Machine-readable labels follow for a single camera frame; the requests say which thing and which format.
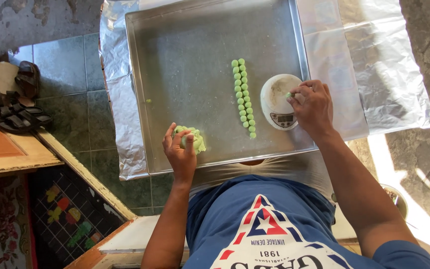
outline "digital kitchen scale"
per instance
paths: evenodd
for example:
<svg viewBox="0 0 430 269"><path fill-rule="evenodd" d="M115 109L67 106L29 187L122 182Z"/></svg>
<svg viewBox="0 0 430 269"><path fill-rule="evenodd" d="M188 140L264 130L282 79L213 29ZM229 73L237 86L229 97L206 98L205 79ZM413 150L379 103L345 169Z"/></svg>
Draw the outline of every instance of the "digital kitchen scale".
<svg viewBox="0 0 430 269"><path fill-rule="evenodd" d="M276 129L288 131L298 125L293 107L286 101L286 94L301 83L290 74L280 74L266 81L261 89L261 109L267 121Z"/></svg>

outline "gray pants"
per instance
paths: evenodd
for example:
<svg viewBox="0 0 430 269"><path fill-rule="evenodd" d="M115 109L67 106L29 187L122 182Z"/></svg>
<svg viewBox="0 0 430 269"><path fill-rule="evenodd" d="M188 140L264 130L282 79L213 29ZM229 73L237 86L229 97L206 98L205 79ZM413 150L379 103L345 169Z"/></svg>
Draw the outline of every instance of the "gray pants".
<svg viewBox="0 0 430 269"><path fill-rule="evenodd" d="M249 174L303 183L317 190L334 204L331 200L333 192L331 180L319 151L265 159L261 164L254 166L236 163L197 169L190 197L192 198L199 191L220 185L226 180Z"/></svg>

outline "person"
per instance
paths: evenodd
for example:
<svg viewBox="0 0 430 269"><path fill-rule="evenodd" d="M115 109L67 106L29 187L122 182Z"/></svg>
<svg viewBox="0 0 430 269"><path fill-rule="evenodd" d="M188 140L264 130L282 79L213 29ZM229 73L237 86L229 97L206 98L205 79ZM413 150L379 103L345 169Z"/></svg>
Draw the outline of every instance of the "person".
<svg viewBox="0 0 430 269"><path fill-rule="evenodd" d="M163 146L174 180L142 269L179 268L185 237L186 269L430 269L397 207L333 128L328 86L309 80L290 92L305 97L287 101L319 152L199 172L190 131L172 138L170 126ZM333 190L362 256L331 233Z"/></svg>

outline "hand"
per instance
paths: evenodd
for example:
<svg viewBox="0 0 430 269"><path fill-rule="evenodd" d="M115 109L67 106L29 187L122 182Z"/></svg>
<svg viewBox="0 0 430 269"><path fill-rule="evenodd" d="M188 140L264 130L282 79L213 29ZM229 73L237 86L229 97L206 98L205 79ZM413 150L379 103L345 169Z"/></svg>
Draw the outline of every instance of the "hand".
<svg viewBox="0 0 430 269"><path fill-rule="evenodd" d="M190 187L194 178L197 157L194 150L194 135L190 130L176 134L172 140L172 133L177 125L171 124L162 140L163 151L173 168L174 184ZM185 149L180 148L183 136L186 135Z"/></svg>
<svg viewBox="0 0 430 269"><path fill-rule="evenodd" d="M319 80L302 82L298 87L290 90L290 93L300 93L305 97L301 104L296 98L286 99L293 109L300 126L308 132L316 143L333 131L333 105L328 85Z"/></svg>

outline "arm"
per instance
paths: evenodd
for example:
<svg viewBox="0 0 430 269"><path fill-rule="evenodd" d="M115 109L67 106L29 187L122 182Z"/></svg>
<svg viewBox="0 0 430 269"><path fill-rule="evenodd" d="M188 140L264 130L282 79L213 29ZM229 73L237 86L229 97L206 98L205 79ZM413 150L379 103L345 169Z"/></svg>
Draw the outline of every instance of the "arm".
<svg viewBox="0 0 430 269"><path fill-rule="evenodd" d="M142 269L176 269L182 260L188 197L197 159L193 148L194 136L186 130L176 134L172 140L175 126L175 123L170 126L162 142L165 155L173 167L172 190L147 243ZM188 135L185 150L180 148L184 135Z"/></svg>
<svg viewBox="0 0 430 269"><path fill-rule="evenodd" d="M338 204L356 232L363 255L372 258L377 248L391 240L418 244L396 205L333 128L328 86L309 80L290 92L305 97L303 104L295 98L287 101L321 151Z"/></svg>

